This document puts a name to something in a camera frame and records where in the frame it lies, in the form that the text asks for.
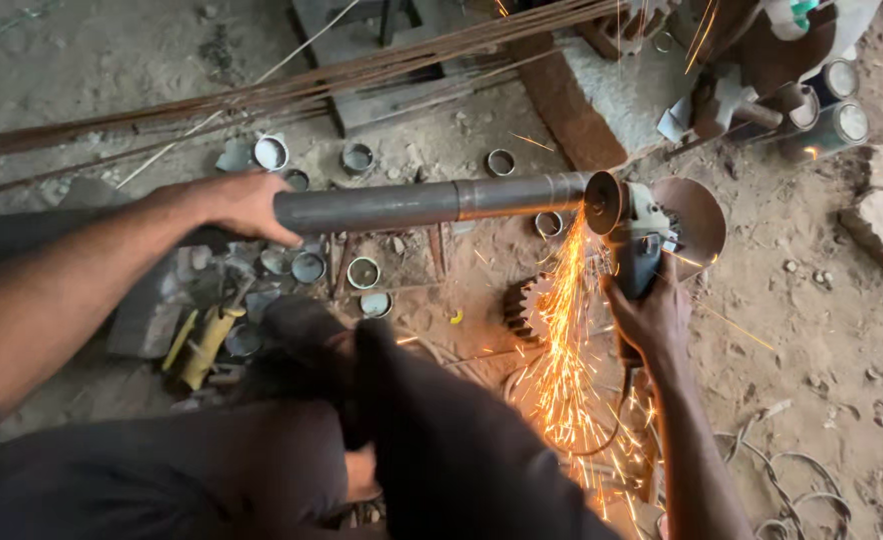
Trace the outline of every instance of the wire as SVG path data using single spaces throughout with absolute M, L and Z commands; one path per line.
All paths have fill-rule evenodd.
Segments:
M 27 20 L 38 19 L 42 16 L 47 16 L 48 14 L 51 13 L 52 8 L 54 8 L 54 7 L 60 8 L 61 6 L 62 6 L 61 0 L 51 0 L 51 2 L 48 2 L 48 3 L 40 6 L 37 9 L 28 9 L 28 8 L 23 9 L 23 12 L 24 12 L 23 15 L 17 16 L 15 18 L 9 20 L 8 22 L 4 23 L 2 26 L 0 26 L 0 38 L 3 36 L 3 34 L 5 32 L 12 30 L 13 28 L 18 26 L 19 24 L 21 24 Z
M 355 7 L 355 4 L 358 4 L 360 1 L 361 0 L 352 0 L 351 4 L 348 4 L 344 9 L 341 10 L 340 13 L 335 15 L 335 18 L 331 19 L 331 22 L 329 22 L 324 28 L 319 30 L 315 35 L 312 35 L 311 38 L 309 38 L 307 41 L 298 45 L 297 48 L 295 48 L 293 51 L 291 51 L 291 54 L 285 56 L 279 63 L 275 64 L 271 69 L 268 69 L 264 75 L 262 75 L 261 77 L 258 78 L 258 80 L 255 81 L 255 84 L 259 85 L 261 83 L 264 83 L 265 80 L 268 79 L 269 77 L 271 77 L 273 73 L 275 73 L 281 67 L 288 64 L 288 61 L 290 61 L 292 58 L 294 58 L 295 55 L 298 55 L 299 53 L 301 53 L 304 50 L 305 47 L 307 47 L 308 45 L 311 45 L 312 42 L 314 42 L 318 38 L 318 36 L 321 36 L 322 34 L 327 32 L 328 29 L 335 26 L 335 23 L 337 23 L 339 20 L 341 20 L 341 18 L 343 18 L 349 12 L 349 10 L 351 8 Z M 193 133 L 195 133 L 196 131 L 204 128 L 206 125 L 208 125 L 208 122 L 211 122 L 215 118 L 220 117 L 222 115 L 222 113 L 224 113 L 224 112 L 225 112 L 224 109 L 216 110 L 215 112 L 212 112 L 211 115 L 209 115 L 207 118 L 202 120 L 194 128 L 188 129 L 187 131 L 185 131 L 184 137 L 190 136 Z M 139 166 L 137 169 L 135 169 L 131 174 L 129 174 L 127 176 L 127 178 L 123 179 L 118 185 L 116 185 L 115 190 L 121 190 L 122 187 L 125 184 L 127 184 L 132 178 L 135 178 L 136 176 L 141 174 L 142 171 L 149 168 L 153 163 L 157 162 L 159 160 L 159 158 L 161 158 L 162 156 L 167 154 L 169 150 L 175 148 L 175 146 L 177 144 L 178 144 L 177 142 L 172 142 L 168 146 L 159 150 L 158 153 L 156 153 L 155 155 L 152 155 L 151 157 L 146 159 L 145 162 L 141 164 L 141 166 Z

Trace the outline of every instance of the dark pants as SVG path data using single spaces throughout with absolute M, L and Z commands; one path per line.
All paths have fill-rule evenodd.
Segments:
M 65 426 L 0 444 L 0 539 L 327 537 L 347 484 L 324 401 Z

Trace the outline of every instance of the paint can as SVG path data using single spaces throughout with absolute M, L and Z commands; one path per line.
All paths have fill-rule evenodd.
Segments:
M 800 164 L 865 144 L 868 134 L 865 110 L 847 100 L 823 108 L 811 129 L 783 138 L 778 149 L 785 160 Z
M 853 63 L 838 57 L 805 83 L 815 89 L 821 106 L 828 107 L 855 97 L 859 87 L 858 71 Z

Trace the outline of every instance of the rusty metal rod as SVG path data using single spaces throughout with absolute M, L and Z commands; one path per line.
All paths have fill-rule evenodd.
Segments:
M 279 223 L 302 235 L 404 229 L 574 210 L 590 178 L 592 173 L 561 173 L 281 193 L 275 197 L 274 210 Z M 93 208 L 0 215 L 0 261 L 67 235 L 109 212 L 109 208 Z M 201 227 L 179 245 L 221 247 L 234 240 L 242 238 L 217 227 Z

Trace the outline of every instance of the steel rod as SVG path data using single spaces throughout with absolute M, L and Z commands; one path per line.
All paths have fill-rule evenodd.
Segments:
M 484 217 L 534 215 L 578 207 L 592 173 L 522 178 L 458 179 L 282 193 L 275 197 L 278 222 L 302 235 L 371 232 Z M 114 208 L 54 210 L 0 215 L 0 262 L 75 231 Z M 201 227 L 179 245 L 222 246 L 242 238 Z

